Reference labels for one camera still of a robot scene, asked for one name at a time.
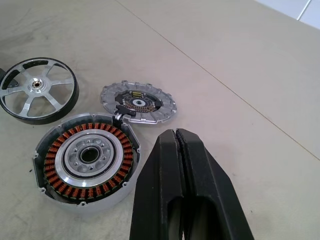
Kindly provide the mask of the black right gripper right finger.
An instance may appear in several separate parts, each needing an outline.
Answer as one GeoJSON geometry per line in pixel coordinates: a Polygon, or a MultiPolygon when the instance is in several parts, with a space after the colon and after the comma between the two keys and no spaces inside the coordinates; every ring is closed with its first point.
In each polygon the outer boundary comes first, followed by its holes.
{"type": "Polygon", "coordinates": [[[252,240],[253,234],[233,184],[200,137],[178,128],[186,186],[187,240],[252,240]]]}

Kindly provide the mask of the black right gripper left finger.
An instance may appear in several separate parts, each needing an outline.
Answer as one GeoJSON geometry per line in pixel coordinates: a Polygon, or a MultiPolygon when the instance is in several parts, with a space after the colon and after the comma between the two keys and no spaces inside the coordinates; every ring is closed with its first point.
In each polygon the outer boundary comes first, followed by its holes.
{"type": "Polygon", "coordinates": [[[180,240],[185,194],[181,151],[172,129],[161,133],[137,179],[131,240],[180,240]]]}

